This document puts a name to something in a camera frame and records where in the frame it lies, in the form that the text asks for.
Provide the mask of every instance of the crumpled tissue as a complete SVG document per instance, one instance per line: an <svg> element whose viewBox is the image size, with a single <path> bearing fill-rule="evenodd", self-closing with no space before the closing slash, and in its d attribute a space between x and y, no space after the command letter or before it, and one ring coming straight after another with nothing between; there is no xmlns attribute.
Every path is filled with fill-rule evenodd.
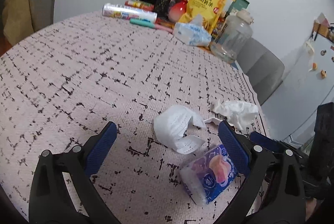
<svg viewBox="0 0 334 224"><path fill-rule="evenodd" d="M206 125L203 118L185 106L174 105L155 117L153 129L157 140L181 154L196 151L204 144L204 140L194 135L183 137L188 123L200 128Z"/></svg>
<svg viewBox="0 0 334 224"><path fill-rule="evenodd" d="M202 26L203 17L198 14L190 23L176 23L173 35L192 46L209 46L211 35Z"/></svg>
<svg viewBox="0 0 334 224"><path fill-rule="evenodd" d="M245 101L224 101L211 103L210 111L228 118L228 123L238 130L244 130L258 115L258 106Z"/></svg>

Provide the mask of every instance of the white bottle lid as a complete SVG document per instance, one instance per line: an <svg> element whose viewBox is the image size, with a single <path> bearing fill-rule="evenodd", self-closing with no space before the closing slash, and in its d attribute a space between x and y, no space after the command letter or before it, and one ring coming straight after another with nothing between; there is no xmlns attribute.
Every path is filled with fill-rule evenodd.
<svg viewBox="0 0 334 224"><path fill-rule="evenodd" d="M248 12L248 10L244 8L238 11L236 16L244 20L248 24L251 24L254 21L254 19L251 17L251 14Z"/></svg>

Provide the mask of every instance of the tablecloth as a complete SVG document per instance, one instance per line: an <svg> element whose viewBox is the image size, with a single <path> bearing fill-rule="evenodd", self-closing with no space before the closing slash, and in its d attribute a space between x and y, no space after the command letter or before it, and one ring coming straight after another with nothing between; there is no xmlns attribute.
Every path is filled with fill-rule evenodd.
<svg viewBox="0 0 334 224"><path fill-rule="evenodd" d="M67 152L113 121L116 142L91 180L114 215L122 223L213 223L243 176L202 207L183 189L178 170L220 144L217 126L188 129L206 142L182 155L157 142L153 118L181 104L206 119L214 116L209 105L216 98L258 105L242 72L165 31L100 12L53 24L0 58L1 185L28 218L41 152ZM252 131L268 135L261 108L242 134ZM85 213L70 176L64 177L77 210ZM258 208L265 185L250 212Z"/></svg>

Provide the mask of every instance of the refrigerator door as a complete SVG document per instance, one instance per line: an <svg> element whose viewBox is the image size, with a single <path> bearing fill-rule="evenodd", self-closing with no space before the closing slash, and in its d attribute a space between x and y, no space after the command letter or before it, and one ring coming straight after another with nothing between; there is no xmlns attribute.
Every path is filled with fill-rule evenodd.
<svg viewBox="0 0 334 224"><path fill-rule="evenodd" d="M272 139L283 140L291 135L293 139L304 140L299 135L312 127L317 107L334 98L333 44L318 35L312 46L317 70L310 71L312 56L304 52L283 83L262 105ZM326 71L326 78L322 78L321 70Z"/></svg>

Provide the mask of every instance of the plastic jug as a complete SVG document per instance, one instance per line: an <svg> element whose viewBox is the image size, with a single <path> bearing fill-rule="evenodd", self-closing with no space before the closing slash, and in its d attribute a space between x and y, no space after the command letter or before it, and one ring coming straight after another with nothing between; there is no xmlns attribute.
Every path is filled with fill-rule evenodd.
<svg viewBox="0 0 334 224"><path fill-rule="evenodd" d="M253 35L250 24L253 18L246 9L240 10L235 16L229 15L220 38L211 43L211 52L223 61L231 64L238 56L246 40Z"/></svg>

